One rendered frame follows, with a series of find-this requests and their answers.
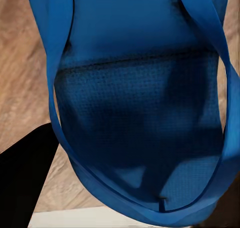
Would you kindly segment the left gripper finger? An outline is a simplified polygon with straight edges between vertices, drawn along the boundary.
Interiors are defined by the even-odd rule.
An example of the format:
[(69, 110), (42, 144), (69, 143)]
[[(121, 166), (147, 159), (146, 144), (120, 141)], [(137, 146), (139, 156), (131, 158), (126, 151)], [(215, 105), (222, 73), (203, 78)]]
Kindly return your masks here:
[(48, 123), (0, 154), (0, 228), (28, 228), (58, 145)]

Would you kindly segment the sandal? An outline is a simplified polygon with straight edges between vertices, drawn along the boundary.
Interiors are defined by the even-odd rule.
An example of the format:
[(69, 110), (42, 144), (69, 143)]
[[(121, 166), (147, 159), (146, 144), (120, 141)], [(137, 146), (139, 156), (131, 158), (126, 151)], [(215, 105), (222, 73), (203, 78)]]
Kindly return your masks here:
[(53, 131), (106, 206), (187, 228), (208, 219), (239, 173), (240, 78), (223, 30), (227, 3), (29, 0), (46, 52)]

